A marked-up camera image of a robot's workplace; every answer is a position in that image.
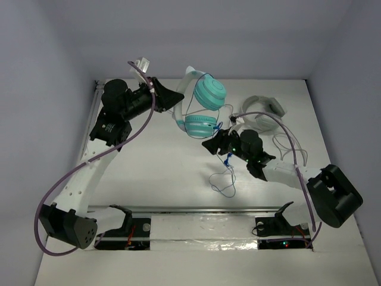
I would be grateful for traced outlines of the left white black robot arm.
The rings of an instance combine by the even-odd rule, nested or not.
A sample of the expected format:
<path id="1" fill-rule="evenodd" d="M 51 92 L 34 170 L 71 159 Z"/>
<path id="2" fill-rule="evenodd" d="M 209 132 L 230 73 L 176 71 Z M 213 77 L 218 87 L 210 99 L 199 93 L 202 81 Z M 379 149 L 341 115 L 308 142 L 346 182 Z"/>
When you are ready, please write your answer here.
<path id="1" fill-rule="evenodd" d="M 34 227 L 41 224 L 49 237 L 72 245 L 75 250 L 93 246 L 98 234 L 106 232 L 106 222 L 119 235 L 132 230 L 131 212 L 111 205 L 100 212 L 89 213 L 91 196 L 99 181 L 122 147 L 135 139 L 147 127 L 132 133 L 131 120 L 148 112 L 163 113 L 184 99 L 182 91 L 164 87 L 155 77 L 139 82 L 132 91 L 123 79 L 113 79 L 103 88 L 102 108 L 89 134 L 88 151 L 80 164 L 64 175 L 57 184 L 65 188 L 50 205 L 41 201 L 35 215 Z"/>

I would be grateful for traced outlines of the teal white cat-ear headphones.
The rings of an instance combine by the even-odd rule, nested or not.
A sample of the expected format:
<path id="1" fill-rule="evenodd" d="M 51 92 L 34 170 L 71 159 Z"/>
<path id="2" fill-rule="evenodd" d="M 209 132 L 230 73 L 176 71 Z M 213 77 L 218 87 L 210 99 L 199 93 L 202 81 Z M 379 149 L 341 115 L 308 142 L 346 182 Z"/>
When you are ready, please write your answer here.
<path id="1" fill-rule="evenodd" d="M 176 92 L 184 95 L 192 81 L 195 85 L 191 100 L 208 111 L 219 111 L 225 105 L 226 88 L 211 74 L 188 66 L 185 75 L 177 86 Z M 212 137 L 218 130 L 218 117 L 200 114 L 182 113 L 182 102 L 173 107 L 173 119 L 177 127 L 195 139 Z"/>

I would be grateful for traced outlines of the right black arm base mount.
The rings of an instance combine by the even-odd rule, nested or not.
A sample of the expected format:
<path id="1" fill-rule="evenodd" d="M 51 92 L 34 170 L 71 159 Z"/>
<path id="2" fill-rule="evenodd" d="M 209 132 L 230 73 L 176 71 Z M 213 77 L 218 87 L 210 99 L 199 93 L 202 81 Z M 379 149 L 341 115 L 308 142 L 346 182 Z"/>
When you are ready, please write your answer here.
<path id="1" fill-rule="evenodd" d="M 272 216 L 255 219 L 251 233 L 258 238 L 260 250 L 312 249 L 309 229 L 292 226 L 284 218 L 284 211 L 292 204 L 286 203 Z"/>

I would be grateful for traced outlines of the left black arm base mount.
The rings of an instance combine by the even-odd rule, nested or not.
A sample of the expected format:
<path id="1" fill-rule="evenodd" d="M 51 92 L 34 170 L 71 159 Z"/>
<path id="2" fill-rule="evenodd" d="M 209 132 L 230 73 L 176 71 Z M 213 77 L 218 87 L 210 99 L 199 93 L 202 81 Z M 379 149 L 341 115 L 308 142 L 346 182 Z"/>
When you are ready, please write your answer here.
<path id="1" fill-rule="evenodd" d="M 117 205 L 110 205 L 123 212 L 123 223 L 97 237 L 94 247 L 97 250 L 150 250 L 150 217 L 134 217 L 132 211 Z"/>

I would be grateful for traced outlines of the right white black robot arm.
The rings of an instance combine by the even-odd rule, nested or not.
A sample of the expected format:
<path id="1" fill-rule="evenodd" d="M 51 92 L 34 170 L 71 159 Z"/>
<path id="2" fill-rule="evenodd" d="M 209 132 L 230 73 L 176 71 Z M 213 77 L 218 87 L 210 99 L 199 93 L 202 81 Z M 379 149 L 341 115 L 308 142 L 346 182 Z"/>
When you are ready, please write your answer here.
<path id="1" fill-rule="evenodd" d="M 300 167 L 281 161 L 264 151 L 263 142 L 254 130 L 241 133 L 222 129 L 202 142 L 212 155 L 231 154 L 246 162 L 255 178 L 299 189 L 303 203 L 288 202 L 280 209 L 275 227 L 288 234 L 300 223 L 323 222 L 340 228 L 360 206 L 363 198 L 341 169 L 333 164 L 324 168 Z"/>

